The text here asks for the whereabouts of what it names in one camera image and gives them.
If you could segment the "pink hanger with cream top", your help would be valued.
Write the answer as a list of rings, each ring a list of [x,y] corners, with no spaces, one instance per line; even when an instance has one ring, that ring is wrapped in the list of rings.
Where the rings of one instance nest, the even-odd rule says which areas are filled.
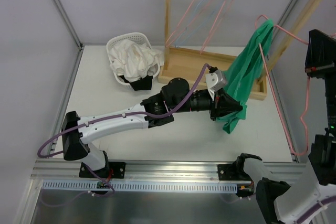
[[[234,0],[224,0],[223,1],[222,5],[221,5],[221,7],[220,7],[220,9],[217,13],[217,16],[214,19],[212,27],[209,30],[208,36],[206,37],[203,45],[201,46],[200,54],[203,53],[203,51],[205,50],[205,48],[209,44],[210,40],[213,38],[213,36],[214,36],[215,32],[217,31],[219,25],[223,21],[226,14],[229,12],[233,2],[234,2]]]

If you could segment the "black tank top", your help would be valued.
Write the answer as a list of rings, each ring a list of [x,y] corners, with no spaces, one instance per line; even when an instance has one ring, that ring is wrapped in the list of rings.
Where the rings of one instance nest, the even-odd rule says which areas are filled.
[[[152,89],[152,76],[146,76],[145,78],[140,78],[133,82],[128,81],[124,76],[118,76],[118,79],[133,91],[147,91]]]

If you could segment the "blue wire hanger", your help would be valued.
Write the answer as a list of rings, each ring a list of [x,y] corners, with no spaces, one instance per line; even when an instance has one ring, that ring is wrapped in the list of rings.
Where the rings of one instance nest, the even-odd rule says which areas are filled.
[[[166,39],[167,46],[181,48],[205,32],[201,49],[211,40],[233,0],[191,0],[185,13]]]

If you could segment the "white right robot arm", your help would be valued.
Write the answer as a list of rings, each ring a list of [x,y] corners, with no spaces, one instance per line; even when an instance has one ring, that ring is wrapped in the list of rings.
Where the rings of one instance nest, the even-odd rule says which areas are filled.
[[[309,31],[305,61],[307,76],[323,79],[328,126],[311,145],[305,169],[289,185],[276,180],[256,155],[242,153],[233,163],[237,178],[250,178],[266,223],[309,223],[335,202],[335,39],[314,29]]]

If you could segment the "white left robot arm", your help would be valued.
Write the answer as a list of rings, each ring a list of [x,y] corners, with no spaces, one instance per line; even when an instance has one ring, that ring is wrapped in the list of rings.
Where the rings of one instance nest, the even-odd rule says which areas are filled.
[[[66,113],[61,130],[63,158],[80,161],[97,177],[106,178],[110,166],[105,151],[92,142],[99,138],[136,129],[150,129],[174,121],[177,113],[208,111],[211,120],[240,112],[242,105],[219,89],[212,97],[208,90],[190,92],[189,83],[174,78],[163,86],[160,93],[123,111],[99,116],[79,116],[76,111]]]

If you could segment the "pink wire hanger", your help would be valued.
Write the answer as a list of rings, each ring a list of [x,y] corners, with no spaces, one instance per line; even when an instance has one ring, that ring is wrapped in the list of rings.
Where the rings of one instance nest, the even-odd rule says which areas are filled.
[[[165,46],[178,48],[193,37],[214,15],[215,12],[211,11],[204,20],[197,24],[197,20],[205,14],[214,1],[216,0],[191,0],[175,28],[168,32],[167,38],[165,38]]]

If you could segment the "pink hanger with green top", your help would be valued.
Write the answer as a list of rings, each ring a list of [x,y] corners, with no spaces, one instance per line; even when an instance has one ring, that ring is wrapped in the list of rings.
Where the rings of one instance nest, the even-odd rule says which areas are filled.
[[[306,104],[306,54],[307,46],[294,40],[272,70],[289,133],[295,149],[299,152],[303,152],[307,147],[305,127],[300,121]],[[325,84],[322,79],[310,79],[308,109],[303,120],[311,144],[314,136],[323,134],[328,126]]]

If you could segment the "cream tank top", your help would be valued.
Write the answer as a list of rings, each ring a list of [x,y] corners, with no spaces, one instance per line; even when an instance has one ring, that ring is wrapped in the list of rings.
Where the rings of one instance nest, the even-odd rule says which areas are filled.
[[[164,65],[162,51],[129,39],[117,42],[107,53],[113,73],[123,76],[128,82],[153,76],[157,72],[155,67]]]

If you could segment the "green tank top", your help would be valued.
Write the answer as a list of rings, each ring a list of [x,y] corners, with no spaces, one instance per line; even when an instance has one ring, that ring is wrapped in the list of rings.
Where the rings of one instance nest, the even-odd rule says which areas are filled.
[[[224,71],[228,84],[224,90],[243,107],[239,112],[233,112],[219,118],[224,123],[223,130],[230,134],[239,120],[246,118],[247,101],[254,83],[260,78],[264,67],[261,53],[267,55],[273,37],[274,22],[264,21],[253,33],[243,51],[230,67]]]

